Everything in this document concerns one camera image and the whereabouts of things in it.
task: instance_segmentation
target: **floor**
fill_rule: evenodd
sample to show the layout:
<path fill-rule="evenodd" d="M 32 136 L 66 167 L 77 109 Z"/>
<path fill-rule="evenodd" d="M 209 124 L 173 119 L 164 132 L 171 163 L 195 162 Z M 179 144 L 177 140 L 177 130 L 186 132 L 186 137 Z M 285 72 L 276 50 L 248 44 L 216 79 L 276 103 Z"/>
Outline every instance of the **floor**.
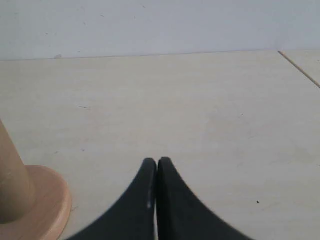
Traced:
<path fill-rule="evenodd" d="M 103 214 L 146 157 L 257 240 L 317 239 L 320 51 L 0 62 L 0 117 L 24 163 L 63 175 L 65 239 Z"/>

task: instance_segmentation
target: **black plastic part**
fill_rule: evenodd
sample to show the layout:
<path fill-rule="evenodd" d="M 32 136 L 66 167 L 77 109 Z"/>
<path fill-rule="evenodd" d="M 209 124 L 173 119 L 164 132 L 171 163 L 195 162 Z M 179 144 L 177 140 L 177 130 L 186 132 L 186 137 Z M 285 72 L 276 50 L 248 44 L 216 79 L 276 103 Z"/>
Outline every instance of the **black plastic part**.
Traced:
<path fill-rule="evenodd" d="M 69 240 L 154 240 L 156 174 L 156 162 L 146 158 L 114 206 Z"/>
<path fill-rule="evenodd" d="M 159 240 L 250 240 L 200 202 L 168 157 L 159 161 L 156 189 Z"/>

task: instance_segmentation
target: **round wooden base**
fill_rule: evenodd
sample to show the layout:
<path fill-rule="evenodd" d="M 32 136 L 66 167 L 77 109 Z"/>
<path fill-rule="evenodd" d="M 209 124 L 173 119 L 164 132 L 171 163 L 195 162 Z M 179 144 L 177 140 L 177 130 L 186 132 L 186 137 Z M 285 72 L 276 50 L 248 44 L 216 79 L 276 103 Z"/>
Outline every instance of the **round wooden base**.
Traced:
<path fill-rule="evenodd" d="M 26 168 L 35 185 L 35 204 L 22 218 L 0 224 L 0 239 L 56 240 L 68 222 L 72 207 L 67 183 L 47 167 Z"/>

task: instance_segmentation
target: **black curved piece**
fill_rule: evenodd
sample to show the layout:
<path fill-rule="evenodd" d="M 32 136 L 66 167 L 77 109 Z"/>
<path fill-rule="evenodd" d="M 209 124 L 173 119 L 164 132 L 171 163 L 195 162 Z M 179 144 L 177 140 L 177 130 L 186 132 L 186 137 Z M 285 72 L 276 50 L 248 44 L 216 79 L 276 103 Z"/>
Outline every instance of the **black curved piece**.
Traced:
<path fill-rule="evenodd" d="M 159 161 L 156 188 L 159 240 L 250 240 L 200 202 L 168 157 Z"/>
<path fill-rule="evenodd" d="M 156 174 L 156 162 L 146 158 L 121 198 L 69 240 L 154 240 Z"/>

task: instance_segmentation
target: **white wall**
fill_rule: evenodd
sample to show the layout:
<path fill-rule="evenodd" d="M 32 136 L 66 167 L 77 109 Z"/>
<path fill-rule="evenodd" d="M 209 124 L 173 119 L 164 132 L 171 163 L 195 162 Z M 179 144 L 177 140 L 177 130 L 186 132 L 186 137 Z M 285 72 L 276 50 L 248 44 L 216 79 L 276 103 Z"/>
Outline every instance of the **white wall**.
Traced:
<path fill-rule="evenodd" d="M 319 0 L 0 0 L 0 60 L 301 48 Z"/>

